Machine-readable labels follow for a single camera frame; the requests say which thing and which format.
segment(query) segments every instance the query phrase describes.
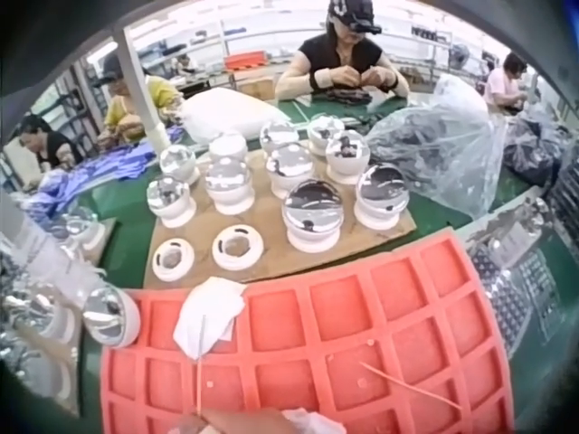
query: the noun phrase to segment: pink shirt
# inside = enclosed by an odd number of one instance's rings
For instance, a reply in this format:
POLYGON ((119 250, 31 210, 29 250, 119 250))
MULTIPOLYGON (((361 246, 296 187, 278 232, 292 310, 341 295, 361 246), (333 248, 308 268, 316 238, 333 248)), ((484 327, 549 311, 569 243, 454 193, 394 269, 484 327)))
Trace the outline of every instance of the pink shirt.
POLYGON ((485 95, 483 98, 487 104, 494 106, 496 104, 495 100, 492 98, 493 93, 499 93, 506 96, 518 94, 517 81, 511 80, 507 77, 502 67, 492 70, 485 86, 485 95))

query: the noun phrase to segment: green workbench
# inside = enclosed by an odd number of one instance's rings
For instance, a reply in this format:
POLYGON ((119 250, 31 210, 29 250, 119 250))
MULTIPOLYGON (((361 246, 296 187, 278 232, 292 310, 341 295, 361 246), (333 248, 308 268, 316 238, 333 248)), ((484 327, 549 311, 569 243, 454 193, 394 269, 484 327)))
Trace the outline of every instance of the green workbench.
MULTIPOLYGON (((378 112, 387 114, 403 105, 404 101, 399 99, 390 100, 378 112)), ((359 118, 366 114, 365 108, 345 108, 330 102, 302 104, 286 101, 280 103, 279 107, 296 123, 306 122, 318 113, 335 114, 342 118, 359 118)), ((101 219, 117 218, 117 229, 105 251, 101 266, 108 272, 108 280, 118 287, 142 288, 149 243, 155 225, 155 217, 147 207, 145 191, 148 182, 158 173, 157 167, 151 167, 138 179, 111 181, 84 193, 79 200, 80 204, 89 206, 101 219)), ((493 208, 508 203, 525 192, 528 187, 529 185, 504 170, 499 178, 493 208)), ((467 215, 417 194, 412 194, 409 210, 418 228, 415 232, 366 251, 362 256, 392 250, 447 226, 459 229, 470 222, 467 215)), ((532 318, 510 364, 517 415, 528 408, 540 394, 545 377, 557 366, 579 309, 579 291, 576 286, 579 268, 567 248, 554 235, 543 241, 540 249, 545 253, 557 282, 567 319, 555 337, 548 344, 541 345, 538 324, 536 318, 532 318)), ((354 258, 343 259, 340 262, 352 259, 354 258)), ((101 433, 99 383, 101 348, 85 334, 81 350, 79 372, 82 416, 79 419, 69 416, 52 401, 34 397, 11 375, 2 372, 0 372, 3 381, 1 405, 25 420, 32 432, 101 433)))

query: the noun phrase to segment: wristband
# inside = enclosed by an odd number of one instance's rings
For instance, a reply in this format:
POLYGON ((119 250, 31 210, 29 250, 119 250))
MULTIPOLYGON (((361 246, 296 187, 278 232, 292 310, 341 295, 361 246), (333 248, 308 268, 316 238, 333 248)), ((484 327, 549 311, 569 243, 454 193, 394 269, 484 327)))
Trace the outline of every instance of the wristband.
POLYGON ((316 73, 313 71, 309 73, 309 86, 311 86, 315 92, 321 90, 318 85, 318 81, 316 80, 316 73))
POLYGON ((380 90, 384 93, 388 93, 389 91, 394 90, 397 87, 398 87, 398 73, 394 72, 394 83, 392 83, 390 86, 385 86, 383 84, 380 90))

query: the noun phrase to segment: cardboard sheet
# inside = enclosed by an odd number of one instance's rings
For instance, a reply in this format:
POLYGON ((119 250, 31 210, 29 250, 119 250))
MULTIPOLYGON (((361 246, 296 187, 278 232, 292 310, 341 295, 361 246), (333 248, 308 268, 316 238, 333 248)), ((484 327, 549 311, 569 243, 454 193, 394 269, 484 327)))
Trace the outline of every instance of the cardboard sheet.
MULTIPOLYGON (((248 164, 252 168, 253 188, 256 194, 255 204, 249 211, 237 216, 221 215, 215 210, 213 201, 204 189, 203 180, 200 180, 192 191, 192 196, 197 202, 197 213, 188 224, 181 228, 168 229, 157 219, 149 247, 144 279, 145 288, 193 288, 211 276, 238 282, 287 276, 371 249, 416 229, 408 211, 403 213, 398 225, 389 231, 377 232, 366 229, 356 221, 354 216, 354 202, 356 201, 354 186, 335 184, 344 201, 346 214, 340 240, 329 251, 317 254, 303 253, 294 249, 288 242, 286 226, 281 219, 281 200, 271 192, 270 179, 264 167, 263 152, 261 150, 251 152, 248 164), (248 224, 255 228, 262 236, 265 245, 260 260, 251 268, 242 271, 227 271, 219 268, 211 252, 214 239, 219 232, 234 224, 248 224), (173 238, 182 238, 191 243, 195 250, 195 264, 184 278, 166 283, 155 276, 151 261, 158 246, 173 238)), ((323 161, 317 161, 317 176, 328 181, 326 163, 323 161)))

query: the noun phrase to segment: red silicone tray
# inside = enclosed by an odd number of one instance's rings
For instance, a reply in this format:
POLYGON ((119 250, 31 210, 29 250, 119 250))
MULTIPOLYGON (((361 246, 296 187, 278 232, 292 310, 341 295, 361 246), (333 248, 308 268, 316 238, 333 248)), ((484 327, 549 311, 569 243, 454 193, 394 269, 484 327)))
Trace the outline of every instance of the red silicone tray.
MULTIPOLYGON (((133 293, 135 345, 104 351, 107 434, 166 434, 195 408, 195 363, 172 334, 186 291, 133 293)), ((303 407, 352 434, 514 428, 508 360, 476 270, 445 230, 344 266, 251 284, 230 343, 204 357, 202 404, 303 407), (359 363, 458 403, 384 380, 359 363)))

